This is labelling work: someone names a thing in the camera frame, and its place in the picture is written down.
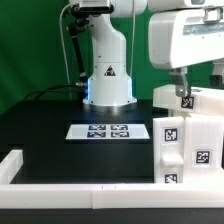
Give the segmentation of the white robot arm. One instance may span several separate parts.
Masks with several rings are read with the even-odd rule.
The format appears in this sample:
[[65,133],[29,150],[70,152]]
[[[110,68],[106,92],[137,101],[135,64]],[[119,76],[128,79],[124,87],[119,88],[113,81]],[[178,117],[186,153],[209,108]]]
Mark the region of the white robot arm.
[[69,0],[71,13],[92,37],[93,74],[87,81],[88,108],[119,111],[137,103],[126,72],[126,39],[113,18],[152,13],[148,30],[149,59],[168,69],[176,95],[191,94],[189,65],[221,59],[224,48],[224,0]]

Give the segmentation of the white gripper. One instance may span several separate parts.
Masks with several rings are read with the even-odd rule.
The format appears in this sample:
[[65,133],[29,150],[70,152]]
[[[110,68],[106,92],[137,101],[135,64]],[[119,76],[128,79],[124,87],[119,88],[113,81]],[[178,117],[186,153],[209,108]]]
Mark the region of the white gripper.
[[191,95],[185,66],[215,60],[210,84],[224,85],[224,18],[204,17],[203,9],[191,9],[156,13],[149,21],[149,59],[155,68],[171,69],[178,97]]

